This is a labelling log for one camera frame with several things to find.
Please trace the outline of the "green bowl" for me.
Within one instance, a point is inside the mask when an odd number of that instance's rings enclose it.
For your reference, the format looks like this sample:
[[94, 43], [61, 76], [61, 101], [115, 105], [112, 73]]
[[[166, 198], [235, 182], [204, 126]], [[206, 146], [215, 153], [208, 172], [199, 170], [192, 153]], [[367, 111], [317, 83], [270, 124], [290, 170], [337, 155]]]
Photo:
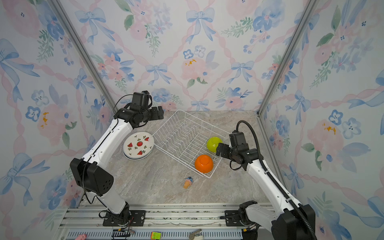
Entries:
[[210, 152], [216, 153], [217, 147], [220, 143], [223, 143], [222, 139], [219, 137], [211, 137], [208, 139], [206, 146]]

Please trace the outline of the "orange bowl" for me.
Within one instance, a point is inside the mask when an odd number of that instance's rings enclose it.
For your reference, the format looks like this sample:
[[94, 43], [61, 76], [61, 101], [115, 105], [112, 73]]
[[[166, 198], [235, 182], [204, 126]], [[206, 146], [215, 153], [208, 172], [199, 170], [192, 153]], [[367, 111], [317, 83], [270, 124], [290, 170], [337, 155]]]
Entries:
[[208, 155], [200, 155], [195, 160], [195, 168], [203, 174], [211, 172], [214, 168], [214, 162]]

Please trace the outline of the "plate with fruit pattern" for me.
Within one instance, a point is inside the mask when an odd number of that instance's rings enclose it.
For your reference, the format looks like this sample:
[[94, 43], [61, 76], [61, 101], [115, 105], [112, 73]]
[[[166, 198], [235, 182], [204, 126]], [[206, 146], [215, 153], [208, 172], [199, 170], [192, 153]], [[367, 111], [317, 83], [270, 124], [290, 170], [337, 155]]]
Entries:
[[132, 157], [151, 153], [155, 147], [154, 137], [147, 132], [137, 132], [129, 136], [123, 144], [123, 153]]

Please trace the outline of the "white wire dish rack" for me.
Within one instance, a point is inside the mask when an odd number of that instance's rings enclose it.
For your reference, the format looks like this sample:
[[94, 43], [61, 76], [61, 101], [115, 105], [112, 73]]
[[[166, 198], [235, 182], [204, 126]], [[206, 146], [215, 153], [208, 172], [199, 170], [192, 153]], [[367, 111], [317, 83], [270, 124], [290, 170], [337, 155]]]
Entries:
[[[211, 178], [222, 158], [211, 152], [207, 143], [218, 137], [229, 143], [229, 132], [222, 130], [183, 110], [176, 110], [153, 133], [157, 149], [194, 171], [200, 176]], [[208, 155], [213, 160], [213, 169], [208, 173], [199, 172], [195, 161], [200, 155]]]

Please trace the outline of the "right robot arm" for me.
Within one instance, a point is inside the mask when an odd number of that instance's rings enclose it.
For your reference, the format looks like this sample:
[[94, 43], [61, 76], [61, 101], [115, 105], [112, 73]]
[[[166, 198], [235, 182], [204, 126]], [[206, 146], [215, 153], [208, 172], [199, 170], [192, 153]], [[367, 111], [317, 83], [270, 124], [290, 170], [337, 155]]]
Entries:
[[258, 148], [250, 149], [244, 133], [230, 134], [230, 144], [218, 144], [216, 155], [240, 165], [260, 186], [273, 210], [267, 210], [256, 201], [240, 204], [233, 216], [246, 231], [263, 227], [275, 240], [315, 240], [315, 211], [303, 205], [282, 185], [268, 167]]

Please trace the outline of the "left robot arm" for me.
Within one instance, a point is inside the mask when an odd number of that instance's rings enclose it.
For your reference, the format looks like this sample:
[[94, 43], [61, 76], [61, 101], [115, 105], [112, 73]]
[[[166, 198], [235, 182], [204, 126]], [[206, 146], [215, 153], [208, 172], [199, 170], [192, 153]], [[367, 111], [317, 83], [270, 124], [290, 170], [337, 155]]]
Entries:
[[85, 197], [101, 202], [106, 210], [100, 217], [117, 226], [127, 226], [132, 215], [129, 204], [114, 187], [114, 177], [107, 171], [108, 163], [123, 139], [135, 128], [164, 118], [163, 108], [153, 106], [148, 91], [135, 92], [132, 97], [130, 103], [117, 111], [97, 143], [81, 159], [74, 158], [70, 163], [76, 184], [84, 190]]

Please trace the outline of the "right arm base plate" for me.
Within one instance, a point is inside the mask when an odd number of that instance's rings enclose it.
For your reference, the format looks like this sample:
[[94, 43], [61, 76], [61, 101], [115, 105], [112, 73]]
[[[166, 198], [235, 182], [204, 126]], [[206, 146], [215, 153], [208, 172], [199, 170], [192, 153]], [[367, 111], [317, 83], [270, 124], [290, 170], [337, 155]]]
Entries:
[[225, 220], [227, 227], [260, 227], [261, 225], [248, 219], [242, 210], [227, 210], [225, 215], [220, 217]]

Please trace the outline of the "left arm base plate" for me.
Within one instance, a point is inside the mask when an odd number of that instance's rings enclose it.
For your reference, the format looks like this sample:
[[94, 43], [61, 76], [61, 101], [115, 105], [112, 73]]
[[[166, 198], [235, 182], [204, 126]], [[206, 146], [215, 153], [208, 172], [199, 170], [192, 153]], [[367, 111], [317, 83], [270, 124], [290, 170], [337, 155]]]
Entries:
[[116, 216], [113, 214], [105, 214], [104, 217], [99, 214], [102, 218], [103, 227], [143, 227], [146, 219], [145, 210], [129, 210], [126, 213], [122, 213], [124, 216]]

